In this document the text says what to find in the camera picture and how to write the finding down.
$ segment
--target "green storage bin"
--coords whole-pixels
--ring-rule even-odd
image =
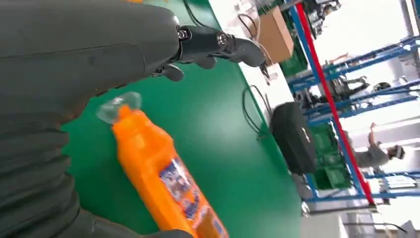
[[[317,165],[320,168],[345,164],[344,157],[341,155],[340,152],[325,154],[325,155],[317,155],[316,160],[317,160]]]
[[[338,142],[330,124],[311,127],[311,132],[318,157],[339,153]]]
[[[345,189],[351,187],[349,171],[345,165],[318,169],[312,177],[318,190]]]
[[[299,38],[292,36],[292,39],[294,42],[292,57],[280,63],[281,70],[286,78],[294,76],[308,68],[308,62],[299,42]]]

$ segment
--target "red pole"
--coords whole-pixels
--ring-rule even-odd
[[[331,107],[333,119],[336,122],[337,127],[338,127],[338,133],[340,133],[340,137],[343,139],[344,147],[346,147],[346,151],[348,151],[350,161],[352,162],[351,166],[353,166],[354,170],[356,171],[356,176],[357,176],[358,180],[360,181],[363,192],[365,192],[366,199],[368,200],[370,205],[374,205],[375,202],[374,202],[373,197],[372,197],[372,191],[370,190],[370,186],[366,182],[365,177],[362,175],[362,173],[359,170],[359,167],[357,166],[356,159],[355,159],[355,157],[353,155],[353,152],[352,152],[353,150],[351,149],[351,146],[350,146],[349,142],[347,141],[346,134],[344,133],[343,127],[341,126],[341,123],[340,123],[340,120],[339,120],[339,117],[338,117],[338,113],[337,113],[337,108],[335,106],[334,100],[333,100],[333,98],[331,96],[331,93],[329,91],[329,88],[328,88],[327,82],[325,80],[325,75],[324,75],[324,72],[322,70],[321,64],[319,63],[319,58],[318,58],[318,55],[316,54],[315,46],[314,46],[314,43],[312,41],[311,30],[309,29],[309,25],[308,25],[307,20],[306,20],[306,15],[305,15],[305,12],[303,11],[303,7],[302,7],[301,3],[296,4],[296,10],[298,12],[299,19],[302,23],[302,27],[303,27],[303,30],[304,30],[304,33],[305,33],[305,38],[306,38],[306,41],[308,42],[308,47],[311,51],[312,57],[313,57],[314,62],[315,62],[315,67],[316,68],[313,69],[313,70],[316,71],[316,73],[318,74],[318,76],[321,80],[322,87],[324,88],[325,95],[326,95],[328,103]]]

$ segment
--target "black case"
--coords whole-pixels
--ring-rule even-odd
[[[289,170],[296,174],[314,173],[314,140],[299,103],[285,103],[274,109],[270,127]]]

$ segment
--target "bottle label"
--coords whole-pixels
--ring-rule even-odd
[[[201,238],[225,238],[226,230],[179,158],[159,174],[185,218]]]

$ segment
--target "robotic hand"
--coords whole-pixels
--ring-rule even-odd
[[[0,237],[138,237],[80,208],[60,126],[110,88],[148,76],[177,81],[183,73],[173,63],[211,68],[214,58],[250,66],[264,61],[251,41],[180,27],[164,8],[119,0],[0,0]]]

